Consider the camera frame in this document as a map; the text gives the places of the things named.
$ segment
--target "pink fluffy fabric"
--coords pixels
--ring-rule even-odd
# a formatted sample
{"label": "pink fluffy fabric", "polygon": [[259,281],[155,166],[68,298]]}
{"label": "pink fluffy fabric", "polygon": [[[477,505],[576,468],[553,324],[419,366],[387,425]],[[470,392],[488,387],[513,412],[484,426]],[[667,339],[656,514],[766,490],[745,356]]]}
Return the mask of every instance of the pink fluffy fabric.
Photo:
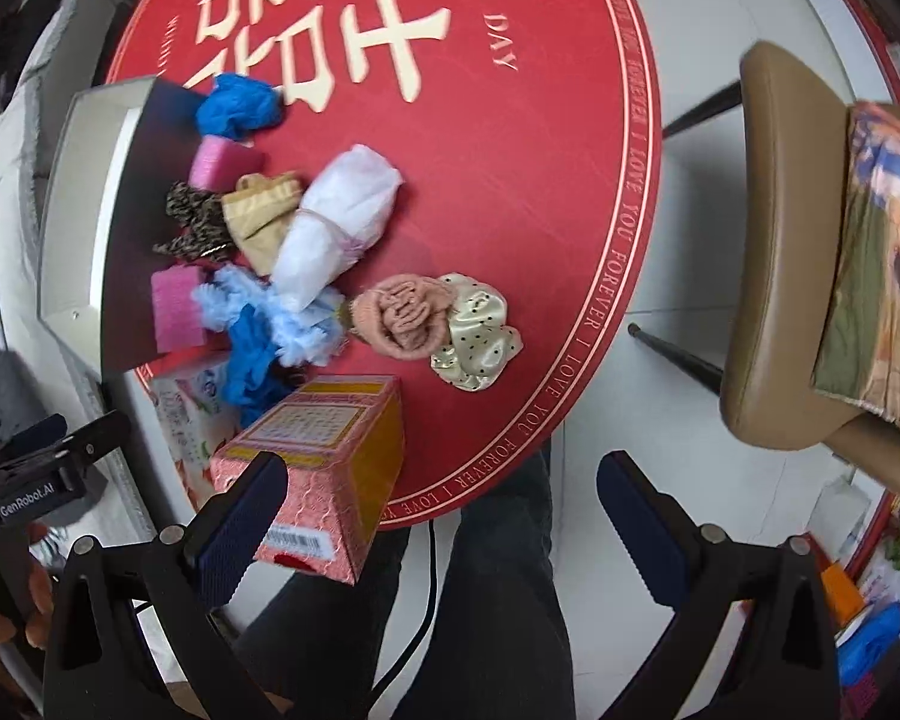
{"label": "pink fluffy fabric", "polygon": [[423,360],[447,343],[447,311],[456,295],[450,285],[427,276],[385,278],[354,298],[353,331],[386,357]]}

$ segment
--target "dark jeans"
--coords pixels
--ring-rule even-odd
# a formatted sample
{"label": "dark jeans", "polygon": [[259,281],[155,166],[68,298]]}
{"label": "dark jeans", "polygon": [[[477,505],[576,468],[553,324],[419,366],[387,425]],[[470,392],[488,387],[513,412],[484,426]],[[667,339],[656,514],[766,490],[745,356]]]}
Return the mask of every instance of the dark jeans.
{"label": "dark jeans", "polygon": [[[394,720],[571,720],[570,641],[550,565],[549,445],[463,508],[430,646]],[[290,717],[356,720],[409,529],[377,533],[355,586],[295,574],[237,642]]]}

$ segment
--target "blue plastic bag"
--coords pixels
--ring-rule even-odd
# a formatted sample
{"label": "blue plastic bag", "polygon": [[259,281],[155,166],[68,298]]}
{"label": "blue plastic bag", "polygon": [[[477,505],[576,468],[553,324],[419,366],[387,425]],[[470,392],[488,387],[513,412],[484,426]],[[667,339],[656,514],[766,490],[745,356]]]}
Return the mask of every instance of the blue plastic bag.
{"label": "blue plastic bag", "polygon": [[837,650],[840,685],[849,688],[874,668],[900,636],[900,603],[879,611],[855,632],[850,641]]}
{"label": "blue plastic bag", "polygon": [[283,115],[280,95],[263,81],[221,73],[210,95],[197,108],[200,135],[239,141],[248,132],[278,124]]}

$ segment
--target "chair leg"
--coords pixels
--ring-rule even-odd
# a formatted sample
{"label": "chair leg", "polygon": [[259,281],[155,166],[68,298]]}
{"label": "chair leg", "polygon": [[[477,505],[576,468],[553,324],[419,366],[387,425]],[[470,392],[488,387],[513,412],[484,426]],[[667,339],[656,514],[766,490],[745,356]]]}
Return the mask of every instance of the chair leg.
{"label": "chair leg", "polygon": [[740,89],[740,81],[734,81],[730,86],[722,88],[717,94],[703,100],[702,103],[691,108],[682,117],[674,119],[663,129],[663,138],[666,140],[677,132],[683,132],[684,129],[696,127],[697,124],[703,124],[707,119],[713,119],[715,116],[732,110],[743,102],[743,95]]}
{"label": "chair leg", "polygon": [[701,360],[696,355],[690,354],[690,352],[675,346],[669,341],[663,341],[663,338],[645,333],[640,329],[640,325],[635,322],[627,325],[626,331],[640,343],[650,346],[658,355],[665,357],[688,376],[696,379],[713,394],[720,394],[720,382],[724,378],[724,372],[719,367],[711,364],[711,362],[706,362],[706,360]]}

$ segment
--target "brown leather chair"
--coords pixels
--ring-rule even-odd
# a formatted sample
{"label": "brown leather chair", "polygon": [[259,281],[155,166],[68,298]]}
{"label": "brown leather chair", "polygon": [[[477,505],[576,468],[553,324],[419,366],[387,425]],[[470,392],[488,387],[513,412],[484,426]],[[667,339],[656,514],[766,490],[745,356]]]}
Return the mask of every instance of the brown leather chair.
{"label": "brown leather chair", "polygon": [[[725,370],[650,336],[629,333],[720,395],[744,443],[804,449],[825,443],[900,495],[900,432],[818,394],[811,375],[837,265],[847,179],[847,107],[796,57],[757,43],[740,80],[664,129],[664,138],[735,108],[746,129],[746,252]],[[900,118],[900,106],[887,106]]]}

